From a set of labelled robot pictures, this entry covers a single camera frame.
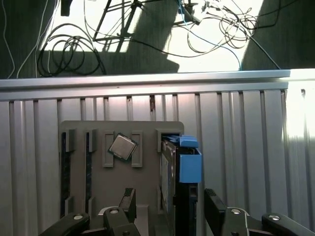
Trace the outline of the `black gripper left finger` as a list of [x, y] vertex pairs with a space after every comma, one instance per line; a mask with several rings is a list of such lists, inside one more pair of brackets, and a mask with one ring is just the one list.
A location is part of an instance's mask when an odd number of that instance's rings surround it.
[[41, 236], [139, 236], [134, 221], [137, 217], [136, 190], [126, 188], [118, 206], [99, 212], [101, 226], [92, 229], [87, 213], [69, 213], [42, 232]]

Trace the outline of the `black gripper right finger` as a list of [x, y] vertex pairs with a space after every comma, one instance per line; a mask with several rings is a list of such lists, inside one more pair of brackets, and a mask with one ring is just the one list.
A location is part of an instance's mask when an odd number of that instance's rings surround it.
[[293, 219], [266, 213], [256, 220], [242, 208], [226, 206], [213, 189], [204, 190], [205, 219], [215, 236], [313, 236]]

